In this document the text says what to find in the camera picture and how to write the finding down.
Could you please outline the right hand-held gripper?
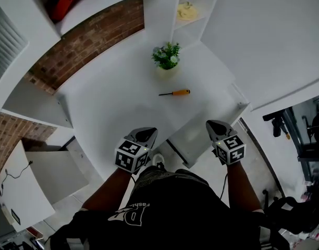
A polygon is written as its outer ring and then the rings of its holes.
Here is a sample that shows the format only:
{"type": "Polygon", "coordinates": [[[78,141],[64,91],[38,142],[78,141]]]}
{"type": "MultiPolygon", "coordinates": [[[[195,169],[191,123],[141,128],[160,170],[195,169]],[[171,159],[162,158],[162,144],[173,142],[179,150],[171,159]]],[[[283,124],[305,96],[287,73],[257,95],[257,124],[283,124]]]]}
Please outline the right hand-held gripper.
{"type": "Polygon", "coordinates": [[[222,165],[232,165],[239,162],[246,155],[246,144],[238,137],[237,132],[228,123],[219,120],[208,120],[206,129],[215,154],[222,165]]]}

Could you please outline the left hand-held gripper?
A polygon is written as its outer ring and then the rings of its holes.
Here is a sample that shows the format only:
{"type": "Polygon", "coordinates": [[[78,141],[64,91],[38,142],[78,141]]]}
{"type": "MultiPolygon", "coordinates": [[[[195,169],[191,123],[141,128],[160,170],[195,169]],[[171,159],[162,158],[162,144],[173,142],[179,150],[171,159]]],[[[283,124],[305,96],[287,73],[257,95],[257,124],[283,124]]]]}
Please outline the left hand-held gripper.
{"type": "Polygon", "coordinates": [[[115,165],[126,172],[137,173],[146,165],[156,138],[157,128],[132,130],[115,148],[115,165]]]}

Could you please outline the orange-handled screwdriver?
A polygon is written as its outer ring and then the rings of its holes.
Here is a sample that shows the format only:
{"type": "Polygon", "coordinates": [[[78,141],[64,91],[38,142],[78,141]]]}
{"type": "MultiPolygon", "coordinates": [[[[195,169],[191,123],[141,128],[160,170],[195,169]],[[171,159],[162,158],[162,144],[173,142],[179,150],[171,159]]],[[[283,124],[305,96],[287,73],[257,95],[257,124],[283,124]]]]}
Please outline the orange-handled screwdriver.
{"type": "Polygon", "coordinates": [[[182,95],[188,95],[188,94],[190,94],[190,90],[189,89],[183,89],[183,90],[173,91],[173,92],[170,92],[170,93],[159,94],[159,96],[167,96],[167,95],[182,96],[182,95]]]}

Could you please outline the person's left forearm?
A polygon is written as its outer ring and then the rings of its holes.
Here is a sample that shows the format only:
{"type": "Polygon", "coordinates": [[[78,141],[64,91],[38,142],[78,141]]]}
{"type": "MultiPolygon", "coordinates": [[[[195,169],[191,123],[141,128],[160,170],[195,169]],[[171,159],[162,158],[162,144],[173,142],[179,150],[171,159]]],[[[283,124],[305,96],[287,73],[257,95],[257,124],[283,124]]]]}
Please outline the person's left forearm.
{"type": "Polygon", "coordinates": [[[83,209],[115,212],[119,209],[132,174],[117,168],[114,173],[82,205],[83,209]]]}

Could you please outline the person's right forearm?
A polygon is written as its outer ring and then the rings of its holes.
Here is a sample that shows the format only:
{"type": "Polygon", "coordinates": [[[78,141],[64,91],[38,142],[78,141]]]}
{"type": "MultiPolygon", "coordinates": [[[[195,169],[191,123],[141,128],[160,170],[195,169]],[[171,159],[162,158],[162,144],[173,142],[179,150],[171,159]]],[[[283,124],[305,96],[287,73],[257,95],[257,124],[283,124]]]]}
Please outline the person's right forearm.
{"type": "Polygon", "coordinates": [[[241,164],[227,165],[228,198],[230,209],[237,213],[263,213],[260,201],[241,164]]]}

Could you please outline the person's white shoe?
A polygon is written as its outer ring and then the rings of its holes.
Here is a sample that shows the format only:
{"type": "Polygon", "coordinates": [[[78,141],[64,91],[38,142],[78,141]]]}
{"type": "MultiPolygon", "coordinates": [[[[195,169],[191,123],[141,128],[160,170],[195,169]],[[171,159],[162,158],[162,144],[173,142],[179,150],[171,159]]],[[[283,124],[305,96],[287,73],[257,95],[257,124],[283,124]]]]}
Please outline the person's white shoe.
{"type": "Polygon", "coordinates": [[[164,156],[160,153],[155,154],[152,158],[152,165],[156,166],[159,169],[165,169],[164,156]]]}

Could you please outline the white desk with hutch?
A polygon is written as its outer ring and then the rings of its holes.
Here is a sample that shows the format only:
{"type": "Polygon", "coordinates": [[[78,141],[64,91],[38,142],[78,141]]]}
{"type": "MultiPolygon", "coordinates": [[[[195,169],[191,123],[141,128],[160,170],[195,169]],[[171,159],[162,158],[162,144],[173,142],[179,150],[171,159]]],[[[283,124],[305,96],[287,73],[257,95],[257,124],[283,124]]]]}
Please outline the white desk with hutch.
{"type": "Polygon", "coordinates": [[[218,0],[142,0],[144,28],[84,64],[54,95],[25,79],[53,45],[100,10],[130,0],[80,0],[57,24],[41,0],[0,0],[0,7],[28,41],[0,79],[0,113],[57,128],[52,144],[70,132],[101,173],[111,168],[115,145],[139,127],[156,127],[156,145],[167,141],[215,92],[235,77],[207,47],[205,30],[218,0]],[[177,7],[190,2],[192,21],[177,19],[177,7]],[[179,43],[178,73],[160,79],[152,60],[155,47],[179,43]],[[159,94],[189,89],[182,96],[159,94]]]}

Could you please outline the black tripod device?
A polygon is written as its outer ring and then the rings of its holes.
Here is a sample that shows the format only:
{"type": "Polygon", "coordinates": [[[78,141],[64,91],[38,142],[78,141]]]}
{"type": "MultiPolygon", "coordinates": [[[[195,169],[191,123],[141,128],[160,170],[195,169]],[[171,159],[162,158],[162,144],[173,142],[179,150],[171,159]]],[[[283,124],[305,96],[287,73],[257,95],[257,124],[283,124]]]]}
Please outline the black tripod device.
{"type": "Polygon", "coordinates": [[[290,134],[285,127],[285,123],[283,120],[284,111],[285,110],[282,109],[282,110],[273,112],[271,114],[264,115],[263,120],[265,122],[271,121],[271,123],[273,125],[273,137],[275,137],[275,138],[280,137],[281,132],[283,132],[285,134],[286,138],[289,140],[289,139],[291,139],[291,137],[290,137],[290,134]]]}

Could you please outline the green potted plant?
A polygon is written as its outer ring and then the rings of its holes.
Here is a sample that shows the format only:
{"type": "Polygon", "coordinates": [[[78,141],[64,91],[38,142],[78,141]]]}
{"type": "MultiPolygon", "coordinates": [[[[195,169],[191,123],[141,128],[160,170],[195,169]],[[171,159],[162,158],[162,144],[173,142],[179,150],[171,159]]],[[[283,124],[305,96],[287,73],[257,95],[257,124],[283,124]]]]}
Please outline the green potted plant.
{"type": "Polygon", "coordinates": [[[179,43],[170,42],[153,49],[152,60],[155,62],[156,73],[160,79],[168,80],[178,73],[180,49],[179,43]]]}

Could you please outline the dark-framed window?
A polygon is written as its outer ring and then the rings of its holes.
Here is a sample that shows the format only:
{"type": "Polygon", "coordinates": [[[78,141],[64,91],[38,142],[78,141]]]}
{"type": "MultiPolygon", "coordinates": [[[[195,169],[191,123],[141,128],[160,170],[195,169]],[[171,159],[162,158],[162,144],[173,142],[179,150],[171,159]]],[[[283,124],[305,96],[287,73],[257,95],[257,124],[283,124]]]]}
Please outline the dark-framed window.
{"type": "Polygon", "coordinates": [[[287,109],[300,162],[319,162],[319,96],[287,109]]]}

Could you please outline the person's black t-shirt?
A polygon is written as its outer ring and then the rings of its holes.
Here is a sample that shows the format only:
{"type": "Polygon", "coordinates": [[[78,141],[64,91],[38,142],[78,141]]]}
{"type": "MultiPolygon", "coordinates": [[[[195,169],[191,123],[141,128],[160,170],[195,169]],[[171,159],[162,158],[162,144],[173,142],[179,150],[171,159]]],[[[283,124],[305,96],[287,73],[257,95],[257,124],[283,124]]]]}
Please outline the person's black t-shirt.
{"type": "Polygon", "coordinates": [[[156,166],[140,173],[126,207],[81,208],[51,235],[50,250],[290,250],[261,212],[236,212],[196,174],[156,166]]]}

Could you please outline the black office chair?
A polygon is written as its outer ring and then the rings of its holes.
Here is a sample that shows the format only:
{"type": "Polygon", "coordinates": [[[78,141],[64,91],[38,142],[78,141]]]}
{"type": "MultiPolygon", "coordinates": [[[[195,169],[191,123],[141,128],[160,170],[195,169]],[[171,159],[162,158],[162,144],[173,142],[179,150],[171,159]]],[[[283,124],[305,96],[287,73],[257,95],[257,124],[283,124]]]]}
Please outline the black office chair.
{"type": "Polygon", "coordinates": [[[292,234],[310,233],[319,225],[319,201],[309,200],[297,202],[293,197],[274,197],[269,202],[267,190],[265,195],[264,213],[277,229],[285,229],[292,234]]]}

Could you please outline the yellow cloth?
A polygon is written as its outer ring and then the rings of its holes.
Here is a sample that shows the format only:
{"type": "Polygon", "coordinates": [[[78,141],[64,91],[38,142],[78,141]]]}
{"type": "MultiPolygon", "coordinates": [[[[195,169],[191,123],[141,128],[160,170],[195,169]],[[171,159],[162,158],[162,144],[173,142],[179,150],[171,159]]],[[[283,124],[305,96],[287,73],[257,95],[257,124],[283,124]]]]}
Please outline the yellow cloth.
{"type": "Polygon", "coordinates": [[[184,2],[177,7],[177,19],[181,21],[192,21],[198,16],[198,10],[190,2],[184,2]]]}

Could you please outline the white side table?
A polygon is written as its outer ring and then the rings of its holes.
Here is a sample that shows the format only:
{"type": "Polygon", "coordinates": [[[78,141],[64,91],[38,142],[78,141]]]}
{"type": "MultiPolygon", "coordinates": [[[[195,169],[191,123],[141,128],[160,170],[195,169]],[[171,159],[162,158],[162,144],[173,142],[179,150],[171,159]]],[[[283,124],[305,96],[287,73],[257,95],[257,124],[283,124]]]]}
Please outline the white side table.
{"type": "Polygon", "coordinates": [[[20,232],[55,213],[53,204],[89,184],[68,151],[26,152],[19,141],[0,172],[0,204],[20,218],[20,232]]]}

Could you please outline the small black-framed tablet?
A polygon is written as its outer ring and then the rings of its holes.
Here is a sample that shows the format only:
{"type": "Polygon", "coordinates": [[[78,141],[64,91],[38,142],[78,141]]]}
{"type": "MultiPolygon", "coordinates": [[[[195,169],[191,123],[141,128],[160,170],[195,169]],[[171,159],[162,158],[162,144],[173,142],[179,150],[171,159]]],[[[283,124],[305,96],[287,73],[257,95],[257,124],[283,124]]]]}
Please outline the small black-framed tablet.
{"type": "Polygon", "coordinates": [[[11,209],[11,215],[12,217],[15,219],[15,221],[21,225],[21,221],[20,221],[20,218],[17,216],[17,214],[11,209]]]}

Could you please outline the white power strip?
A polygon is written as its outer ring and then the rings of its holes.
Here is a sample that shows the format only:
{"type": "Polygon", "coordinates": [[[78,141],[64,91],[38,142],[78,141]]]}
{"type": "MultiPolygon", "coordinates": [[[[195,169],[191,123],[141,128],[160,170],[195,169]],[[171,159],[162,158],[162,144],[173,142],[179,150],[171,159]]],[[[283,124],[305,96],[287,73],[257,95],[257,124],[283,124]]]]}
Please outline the white power strip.
{"type": "Polygon", "coordinates": [[[13,219],[11,213],[8,211],[8,209],[7,209],[7,207],[5,206],[5,204],[2,204],[2,205],[1,205],[1,209],[2,209],[2,212],[3,212],[4,216],[6,217],[6,219],[7,219],[7,221],[8,221],[8,223],[9,223],[10,225],[12,225],[12,224],[14,223],[14,219],[13,219]]]}

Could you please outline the white louvred cabinet door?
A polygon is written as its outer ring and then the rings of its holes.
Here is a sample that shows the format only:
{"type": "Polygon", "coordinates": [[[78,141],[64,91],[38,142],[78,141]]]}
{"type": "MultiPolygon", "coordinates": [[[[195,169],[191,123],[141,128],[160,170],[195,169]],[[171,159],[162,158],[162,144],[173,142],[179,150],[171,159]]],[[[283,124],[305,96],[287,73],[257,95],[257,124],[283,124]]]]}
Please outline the white louvred cabinet door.
{"type": "Polygon", "coordinates": [[[0,79],[27,45],[26,38],[0,7],[0,79]]]}

